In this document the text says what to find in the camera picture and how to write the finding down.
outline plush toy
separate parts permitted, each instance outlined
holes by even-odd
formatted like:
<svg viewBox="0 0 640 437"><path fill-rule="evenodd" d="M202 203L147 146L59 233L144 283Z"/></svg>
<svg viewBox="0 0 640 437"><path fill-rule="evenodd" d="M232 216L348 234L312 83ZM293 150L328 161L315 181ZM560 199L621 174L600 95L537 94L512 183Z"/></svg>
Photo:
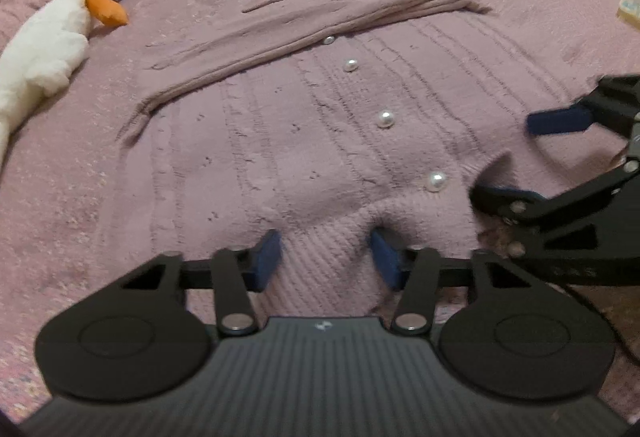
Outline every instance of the plush toy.
<svg viewBox="0 0 640 437"><path fill-rule="evenodd" d="M127 11L114 0L86 0L89 13L105 26L126 26L129 23Z"/></svg>
<svg viewBox="0 0 640 437"><path fill-rule="evenodd" d="M66 89L88 53L85 0L52 0L31 16L0 55L0 162L10 134L45 97Z"/></svg>

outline white stuffed goose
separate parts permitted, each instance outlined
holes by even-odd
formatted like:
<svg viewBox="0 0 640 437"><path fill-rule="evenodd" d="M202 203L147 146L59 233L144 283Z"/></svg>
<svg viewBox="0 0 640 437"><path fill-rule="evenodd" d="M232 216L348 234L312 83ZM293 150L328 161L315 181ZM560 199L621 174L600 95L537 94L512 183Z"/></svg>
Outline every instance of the white stuffed goose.
<svg viewBox="0 0 640 437"><path fill-rule="evenodd" d="M19 29L0 56L0 164L9 136L46 97L66 89L88 55L85 0L52 0Z"/></svg>

